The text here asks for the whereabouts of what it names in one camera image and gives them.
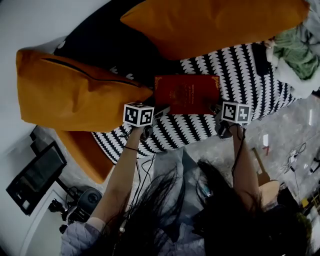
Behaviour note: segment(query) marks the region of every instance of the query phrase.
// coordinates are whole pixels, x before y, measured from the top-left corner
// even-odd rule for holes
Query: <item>marble floor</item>
[[[103,184],[96,184],[81,170],[78,164],[69,155],[56,133],[52,129],[38,127],[37,135],[50,142],[56,140],[67,160],[60,179],[68,186],[91,186],[101,192],[105,190],[108,179]],[[268,136],[269,153],[263,149],[264,138]],[[293,196],[298,200],[306,197],[318,186],[320,180],[320,169],[310,172],[310,165],[320,148],[320,99],[310,96],[308,99],[300,99],[278,112],[264,117],[262,120],[255,120],[247,126],[246,140],[250,148],[256,148],[263,162],[263,165],[272,180],[285,182]],[[286,164],[290,153],[298,151],[303,143],[306,143],[305,150],[292,163],[295,173],[288,169]],[[213,136],[203,141],[190,144],[185,147],[189,155],[195,160],[206,159],[212,162],[230,182],[231,168],[234,164],[234,152],[232,139],[221,140]],[[257,172],[260,171],[258,162],[255,159]],[[148,158],[140,159],[141,166]],[[143,180],[146,173],[140,167],[140,176]],[[137,171],[134,177],[133,192],[139,185]]]

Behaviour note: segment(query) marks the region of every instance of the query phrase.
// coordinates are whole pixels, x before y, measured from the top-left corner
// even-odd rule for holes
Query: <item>book cover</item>
[[[213,114],[219,100],[219,76],[207,74],[155,76],[155,105],[170,105],[169,114]]]

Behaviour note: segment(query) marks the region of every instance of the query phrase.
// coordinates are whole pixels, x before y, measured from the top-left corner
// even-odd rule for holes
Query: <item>shirt sleeve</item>
[[[61,256],[77,256],[90,248],[99,238],[101,231],[89,223],[75,222],[62,235]]]

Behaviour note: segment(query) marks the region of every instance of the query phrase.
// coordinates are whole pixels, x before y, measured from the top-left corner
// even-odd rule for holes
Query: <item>pile of clothes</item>
[[[307,0],[308,17],[299,26],[274,37],[266,50],[276,66],[275,77],[291,86],[296,98],[307,98],[320,88],[320,1]]]

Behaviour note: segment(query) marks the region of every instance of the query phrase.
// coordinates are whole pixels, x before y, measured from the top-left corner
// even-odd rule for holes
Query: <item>patterned fabric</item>
[[[227,47],[195,58],[183,59],[175,63],[176,74],[203,74],[220,77],[220,96],[223,100],[249,104],[253,120],[261,119],[283,108],[296,99],[290,94],[290,87],[274,78],[275,67],[269,64],[269,74],[257,74],[252,44]],[[118,73],[116,67],[111,71]],[[134,74],[121,74],[134,79]],[[205,140],[216,135],[215,119],[205,115],[167,115],[153,134],[141,142],[138,158],[144,158],[166,150]],[[110,160],[116,164],[126,139],[122,136],[131,131],[124,124],[108,133],[93,132],[93,136]]]

